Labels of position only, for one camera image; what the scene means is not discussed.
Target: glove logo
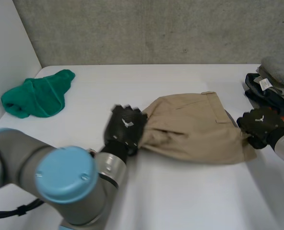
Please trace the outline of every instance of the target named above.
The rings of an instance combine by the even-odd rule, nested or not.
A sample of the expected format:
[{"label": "glove logo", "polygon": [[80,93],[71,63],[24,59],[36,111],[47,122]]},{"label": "glove logo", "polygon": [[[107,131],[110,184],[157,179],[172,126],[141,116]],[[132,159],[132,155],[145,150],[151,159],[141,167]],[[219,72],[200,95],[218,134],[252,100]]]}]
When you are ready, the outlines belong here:
[{"label": "glove logo", "polygon": [[131,121],[129,123],[127,123],[124,119],[122,119],[122,122],[124,123],[126,128],[134,125]]},{"label": "glove logo", "polygon": [[264,115],[262,116],[261,119],[255,119],[255,121],[261,121],[261,122],[263,122],[263,119],[264,119]]}]

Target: white label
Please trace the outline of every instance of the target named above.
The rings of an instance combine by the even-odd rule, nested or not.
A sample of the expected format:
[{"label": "white label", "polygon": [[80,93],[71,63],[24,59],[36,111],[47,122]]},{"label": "white label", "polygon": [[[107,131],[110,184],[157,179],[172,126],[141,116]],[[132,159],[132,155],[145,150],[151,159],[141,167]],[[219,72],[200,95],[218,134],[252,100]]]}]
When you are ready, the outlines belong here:
[{"label": "white label", "polygon": [[264,80],[261,80],[259,84],[260,84],[262,91],[265,91],[267,88],[273,87],[273,85],[266,78]]}]

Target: white table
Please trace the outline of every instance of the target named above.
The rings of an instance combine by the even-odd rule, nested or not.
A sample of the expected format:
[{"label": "white table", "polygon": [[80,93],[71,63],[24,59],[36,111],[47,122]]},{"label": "white table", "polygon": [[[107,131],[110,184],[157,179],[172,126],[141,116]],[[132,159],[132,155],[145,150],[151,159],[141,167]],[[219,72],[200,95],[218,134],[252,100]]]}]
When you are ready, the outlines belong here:
[{"label": "white table", "polygon": [[[19,119],[5,114],[0,127],[16,128],[56,147],[99,150],[114,104],[144,109],[159,96],[215,91],[236,120],[252,109],[242,82],[258,65],[52,66],[76,74],[56,116]],[[181,162],[141,150],[106,230],[284,230],[284,162],[270,147],[251,162],[212,166]],[[10,185],[13,194],[25,191]],[[60,215],[48,205],[29,214],[26,230],[56,230]]]}]

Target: green cloth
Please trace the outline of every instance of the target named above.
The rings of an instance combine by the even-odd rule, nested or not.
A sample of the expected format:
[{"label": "green cloth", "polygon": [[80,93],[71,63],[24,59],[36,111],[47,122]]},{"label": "green cloth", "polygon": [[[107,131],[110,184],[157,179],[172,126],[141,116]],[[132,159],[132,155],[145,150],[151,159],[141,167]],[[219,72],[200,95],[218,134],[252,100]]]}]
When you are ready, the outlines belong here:
[{"label": "green cloth", "polygon": [[72,71],[64,69],[44,78],[27,78],[21,86],[4,93],[2,105],[6,112],[19,118],[53,116],[64,108],[64,94],[74,77]]}]

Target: khaki pants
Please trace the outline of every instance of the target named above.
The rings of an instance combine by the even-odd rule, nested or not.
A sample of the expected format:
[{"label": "khaki pants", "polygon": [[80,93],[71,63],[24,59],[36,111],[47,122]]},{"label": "khaki pants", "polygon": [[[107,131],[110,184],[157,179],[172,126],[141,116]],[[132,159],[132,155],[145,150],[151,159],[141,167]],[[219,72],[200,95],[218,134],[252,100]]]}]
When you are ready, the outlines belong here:
[{"label": "khaki pants", "polygon": [[256,157],[227,116],[215,92],[160,97],[145,110],[149,120],[139,146],[168,157],[233,164]]}]

